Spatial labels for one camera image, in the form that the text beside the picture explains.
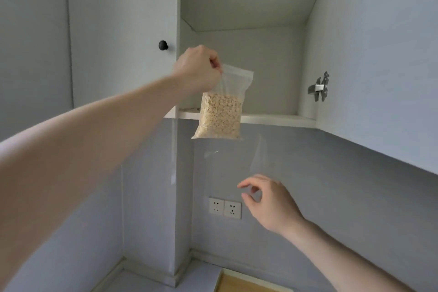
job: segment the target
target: white cabinet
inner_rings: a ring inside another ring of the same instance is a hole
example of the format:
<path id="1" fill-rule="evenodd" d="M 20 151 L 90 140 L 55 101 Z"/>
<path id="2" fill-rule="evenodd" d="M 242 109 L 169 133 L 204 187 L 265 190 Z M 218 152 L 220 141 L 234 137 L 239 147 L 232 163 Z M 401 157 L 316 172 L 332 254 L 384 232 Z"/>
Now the white cabinet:
<path id="1" fill-rule="evenodd" d="M 68 1 L 75 107 L 127 92 L 172 71 L 179 0 Z M 168 50 L 159 49 L 161 40 Z"/>
<path id="2" fill-rule="evenodd" d="M 75 106 L 168 74 L 205 44 L 255 72 L 243 123 L 320 128 L 438 173 L 436 0 L 69 3 Z M 315 102 L 308 87 L 325 72 L 328 96 Z M 197 119 L 200 104 L 168 116 Z"/>
<path id="3" fill-rule="evenodd" d="M 181 0 L 181 46 L 207 45 L 223 63 L 255 72 L 243 123 L 315 128 L 314 118 L 298 109 L 307 98 L 301 94 L 302 62 L 315 1 Z M 198 119 L 200 104 L 200 95 L 191 97 L 179 106 L 179 117 Z"/>
<path id="4" fill-rule="evenodd" d="M 330 74 L 307 115 L 318 128 L 438 174 L 437 1 L 317 1 L 307 75 Z"/>

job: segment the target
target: shelf edge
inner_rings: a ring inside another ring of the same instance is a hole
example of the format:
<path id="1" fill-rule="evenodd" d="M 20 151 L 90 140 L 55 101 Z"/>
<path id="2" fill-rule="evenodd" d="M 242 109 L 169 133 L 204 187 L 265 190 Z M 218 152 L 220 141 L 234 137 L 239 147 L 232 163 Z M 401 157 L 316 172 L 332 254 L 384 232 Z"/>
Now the shelf edge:
<path id="1" fill-rule="evenodd" d="M 200 113 L 195 111 L 178 111 L 179 119 L 199 120 L 199 115 Z M 242 124 L 316 128 L 316 120 L 298 115 L 243 114 L 240 122 Z"/>

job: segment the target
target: open cabinet door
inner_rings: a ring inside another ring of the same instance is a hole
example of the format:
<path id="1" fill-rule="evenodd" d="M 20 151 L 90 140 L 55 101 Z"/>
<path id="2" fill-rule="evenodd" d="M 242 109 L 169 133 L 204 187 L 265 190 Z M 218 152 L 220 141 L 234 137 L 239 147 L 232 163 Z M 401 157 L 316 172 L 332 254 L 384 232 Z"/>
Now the open cabinet door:
<path id="1" fill-rule="evenodd" d="M 171 72 L 180 0 L 68 1 L 75 107 Z M 162 40 L 167 50 L 159 49 Z"/>
<path id="2" fill-rule="evenodd" d="M 438 0 L 317 0 L 317 127 L 438 174 L 437 19 Z"/>

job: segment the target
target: power socket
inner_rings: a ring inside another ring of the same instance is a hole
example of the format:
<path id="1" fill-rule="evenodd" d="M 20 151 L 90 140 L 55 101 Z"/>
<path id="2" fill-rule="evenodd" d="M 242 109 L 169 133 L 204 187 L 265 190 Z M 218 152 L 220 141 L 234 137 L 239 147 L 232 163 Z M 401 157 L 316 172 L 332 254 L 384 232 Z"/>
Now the power socket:
<path id="1" fill-rule="evenodd" d="M 213 215 L 223 216 L 224 200 L 209 197 L 209 212 Z"/>
<path id="2" fill-rule="evenodd" d="M 242 217 L 242 203 L 225 201 L 224 216 L 240 219 Z"/>

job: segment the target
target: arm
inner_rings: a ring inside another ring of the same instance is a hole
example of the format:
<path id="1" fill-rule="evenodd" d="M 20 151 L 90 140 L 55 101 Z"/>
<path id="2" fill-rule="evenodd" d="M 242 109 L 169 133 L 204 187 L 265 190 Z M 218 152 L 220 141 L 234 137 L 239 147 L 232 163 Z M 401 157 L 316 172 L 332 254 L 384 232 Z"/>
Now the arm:
<path id="1" fill-rule="evenodd" d="M 188 49 L 171 76 L 0 143 L 0 291 L 100 176 L 122 163 L 173 106 L 213 88 L 221 72 L 215 51 Z"/>
<path id="2" fill-rule="evenodd" d="M 306 255 L 338 292 L 412 292 L 384 270 L 307 221 L 282 183 L 256 175 L 238 184 L 262 191 L 260 202 L 249 194 L 242 198 L 265 228 L 282 235 Z"/>

